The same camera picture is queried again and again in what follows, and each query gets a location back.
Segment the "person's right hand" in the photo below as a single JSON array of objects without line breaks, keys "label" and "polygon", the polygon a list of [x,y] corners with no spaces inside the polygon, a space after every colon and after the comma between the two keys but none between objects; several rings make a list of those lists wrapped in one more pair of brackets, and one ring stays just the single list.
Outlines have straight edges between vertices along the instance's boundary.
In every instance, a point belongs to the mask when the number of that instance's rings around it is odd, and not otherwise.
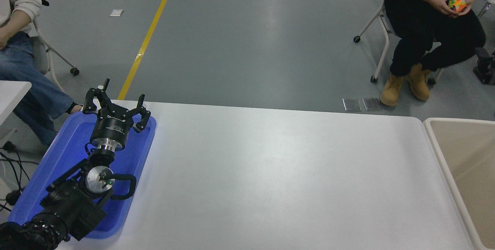
[{"label": "person's right hand", "polygon": [[456,0],[428,0],[428,3],[435,10],[439,11],[441,14],[445,14],[448,17],[458,17],[459,13],[456,12],[456,10],[452,10],[451,8],[448,7],[449,1],[456,1]]}]

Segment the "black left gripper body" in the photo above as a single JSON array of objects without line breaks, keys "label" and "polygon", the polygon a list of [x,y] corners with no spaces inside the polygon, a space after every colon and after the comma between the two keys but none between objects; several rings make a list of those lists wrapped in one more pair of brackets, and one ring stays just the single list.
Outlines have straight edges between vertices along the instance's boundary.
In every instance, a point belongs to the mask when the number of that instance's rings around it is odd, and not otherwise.
[{"label": "black left gripper body", "polygon": [[125,148],[133,119],[124,107],[105,107],[99,109],[97,122],[90,136],[90,143],[97,147],[104,140],[112,140],[115,148]]}]

